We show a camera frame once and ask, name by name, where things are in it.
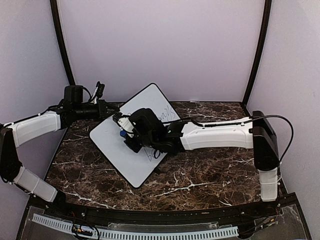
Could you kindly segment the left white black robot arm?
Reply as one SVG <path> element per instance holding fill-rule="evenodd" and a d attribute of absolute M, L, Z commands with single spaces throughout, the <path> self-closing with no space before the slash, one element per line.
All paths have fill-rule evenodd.
<path fill-rule="evenodd" d="M 64 97 L 57 104 L 49 106 L 36 115 L 0 126 L 0 178 L 4 183 L 14 184 L 28 194 L 51 203 L 51 210 L 60 218 L 71 213 L 65 203 L 63 192 L 45 182 L 28 170 L 19 160 L 17 148 L 26 142 L 48 133 L 70 127 L 79 120 L 106 119 L 119 112 L 119 107 L 102 99 L 104 84 L 98 82 L 89 99 L 84 101 L 87 91 L 82 85 L 69 85 Z"/>

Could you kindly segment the blue whiteboard eraser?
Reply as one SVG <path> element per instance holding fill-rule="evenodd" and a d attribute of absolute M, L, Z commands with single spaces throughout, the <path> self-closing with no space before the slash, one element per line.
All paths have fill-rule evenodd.
<path fill-rule="evenodd" d="M 127 134 L 126 131 L 121 130 L 121 131 L 120 131 L 120 136 L 123 137 L 123 138 L 127 138 L 127 137 L 128 137 L 128 134 Z"/>

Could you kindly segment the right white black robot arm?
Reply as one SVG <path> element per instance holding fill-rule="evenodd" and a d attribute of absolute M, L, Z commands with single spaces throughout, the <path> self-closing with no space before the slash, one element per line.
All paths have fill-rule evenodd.
<path fill-rule="evenodd" d="M 261 198 L 255 205 L 255 213 L 266 217 L 274 210 L 280 158 L 276 133 L 261 111 L 237 120 L 200 123 L 191 118 L 162 122 L 150 108 L 141 108 L 113 120 L 121 128 L 124 143 L 133 152 L 138 153 L 143 147 L 152 148 L 155 158 L 162 153 L 204 148 L 252 149 Z"/>

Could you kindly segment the white whiteboard black frame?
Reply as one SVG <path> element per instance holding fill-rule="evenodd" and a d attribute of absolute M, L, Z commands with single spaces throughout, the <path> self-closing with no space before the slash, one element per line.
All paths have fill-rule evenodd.
<path fill-rule="evenodd" d="M 119 108 L 119 112 L 130 115 L 141 108 L 151 109 L 162 122 L 180 119 L 179 114 L 155 83 L 149 84 L 131 97 Z M 124 143 L 125 139 L 120 132 L 121 128 L 110 116 L 95 127 L 89 137 L 123 178 L 132 187 L 139 188 L 167 154 L 155 153 L 149 147 L 142 147 L 135 153 Z"/>

